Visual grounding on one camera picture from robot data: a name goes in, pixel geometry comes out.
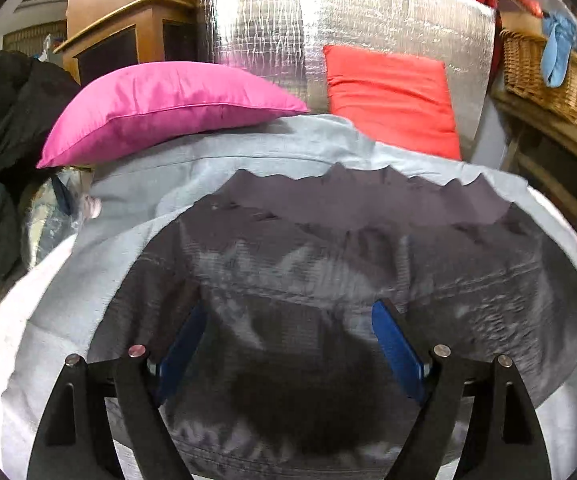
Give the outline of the pink pillow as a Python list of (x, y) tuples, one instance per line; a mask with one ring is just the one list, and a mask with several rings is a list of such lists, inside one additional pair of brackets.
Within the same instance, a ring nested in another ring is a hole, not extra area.
[(94, 166), (178, 136), (308, 112), (297, 96), (240, 68), (200, 62), (132, 65), (80, 90), (53, 126), (37, 166)]

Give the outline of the black clothes pile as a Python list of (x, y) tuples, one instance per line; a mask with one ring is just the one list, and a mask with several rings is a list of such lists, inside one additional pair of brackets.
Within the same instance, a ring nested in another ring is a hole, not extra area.
[(79, 90), (61, 67), (0, 51), (0, 288), (22, 265), (25, 192), (46, 177), (43, 145)]

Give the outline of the wicker basket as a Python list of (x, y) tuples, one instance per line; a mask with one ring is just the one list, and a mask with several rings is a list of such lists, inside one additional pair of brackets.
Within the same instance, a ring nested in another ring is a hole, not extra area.
[(577, 53), (560, 56), (557, 41), (503, 29), (504, 88), (577, 126)]

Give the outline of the red-orange pillow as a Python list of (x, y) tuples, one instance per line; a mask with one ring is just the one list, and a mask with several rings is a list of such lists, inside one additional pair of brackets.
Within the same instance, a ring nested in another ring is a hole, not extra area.
[(340, 44), (329, 44), (323, 54), (331, 114), (374, 141), (462, 158), (445, 64)]

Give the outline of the wooden shelf unit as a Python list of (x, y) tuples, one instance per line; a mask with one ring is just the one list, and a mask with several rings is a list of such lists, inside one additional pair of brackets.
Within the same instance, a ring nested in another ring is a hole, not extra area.
[(520, 174), (577, 225), (577, 126), (505, 90), (492, 93), (509, 135), (502, 169)]

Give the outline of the light grey bed sheet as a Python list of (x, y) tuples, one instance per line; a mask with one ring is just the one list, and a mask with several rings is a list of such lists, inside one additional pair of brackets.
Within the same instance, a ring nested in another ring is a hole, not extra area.
[[(83, 352), (134, 259), (178, 214), (238, 170), (294, 179), (334, 165), (391, 167), (446, 184), (485, 178), (523, 208), (577, 268), (577, 241), (563, 216), (522, 178), (369, 140), (331, 115), (280, 119), (256, 128), (181, 136), (98, 168), (98, 212), (0, 299), (0, 467), (25, 477), (40, 413), (64, 357)], [(539, 407), (553, 475), (577, 466), (577, 367)]]

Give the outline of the light blue cloth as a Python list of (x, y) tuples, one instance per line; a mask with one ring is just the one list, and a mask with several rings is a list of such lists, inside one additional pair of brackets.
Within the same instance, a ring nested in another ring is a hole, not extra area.
[(542, 30), (546, 38), (540, 64), (542, 78), (547, 88), (559, 88), (566, 78), (577, 28), (563, 14), (546, 14)]

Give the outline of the silver foil insulation sheet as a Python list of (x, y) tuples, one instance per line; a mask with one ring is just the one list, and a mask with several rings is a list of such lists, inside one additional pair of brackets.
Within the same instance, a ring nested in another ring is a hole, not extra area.
[(247, 70), (328, 110), (327, 44), (445, 64), (456, 130), (473, 146), (488, 87), (495, 17), (475, 0), (198, 0), (198, 56)]

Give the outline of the wooden nightstand cabinet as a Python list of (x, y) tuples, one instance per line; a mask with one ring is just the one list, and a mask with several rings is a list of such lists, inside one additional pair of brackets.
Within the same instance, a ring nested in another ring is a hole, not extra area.
[(56, 52), (85, 86), (139, 63), (197, 59), (197, 0), (68, 0)]

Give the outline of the dark grey puffer jacket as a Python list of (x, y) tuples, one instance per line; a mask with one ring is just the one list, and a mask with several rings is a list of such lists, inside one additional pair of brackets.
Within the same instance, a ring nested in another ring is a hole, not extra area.
[(417, 413), (371, 326), (390, 300), (459, 356), (517, 364), (534, 404), (577, 366), (577, 269), (488, 180), (391, 168), (299, 180), (238, 171), (143, 249), (89, 356), (145, 344), (165, 361), (208, 315), (164, 406), (192, 471), (219, 479), (381, 477)]

